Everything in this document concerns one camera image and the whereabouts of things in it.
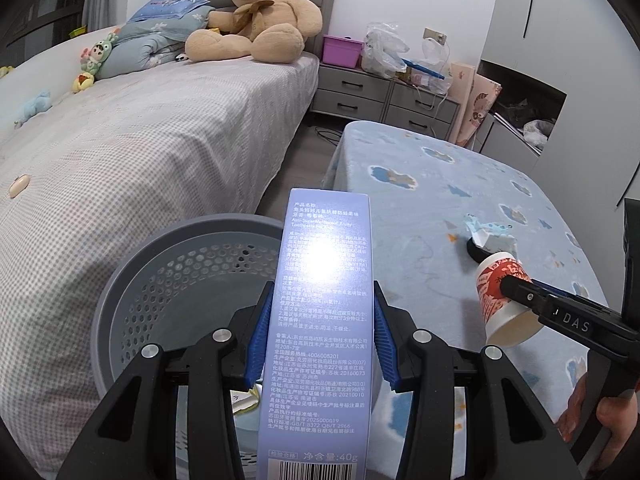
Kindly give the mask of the person's right hand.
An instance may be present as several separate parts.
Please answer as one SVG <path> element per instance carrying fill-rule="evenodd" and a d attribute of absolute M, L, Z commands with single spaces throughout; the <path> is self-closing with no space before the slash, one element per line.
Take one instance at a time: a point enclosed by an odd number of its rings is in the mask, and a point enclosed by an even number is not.
<path fill-rule="evenodd" d="M 563 440 L 568 443 L 578 426 L 582 404 L 587 391 L 588 374 L 583 374 L 568 399 L 567 408 L 556 422 Z M 599 458 L 594 462 L 592 470 L 605 470 L 611 466 L 617 455 L 624 448 L 636 428 L 638 420 L 638 393 L 636 387 L 633 393 L 624 393 L 618 398 L 603 398 L 597 407 L 597 418 L 606 428 L 611 437 Z"/>

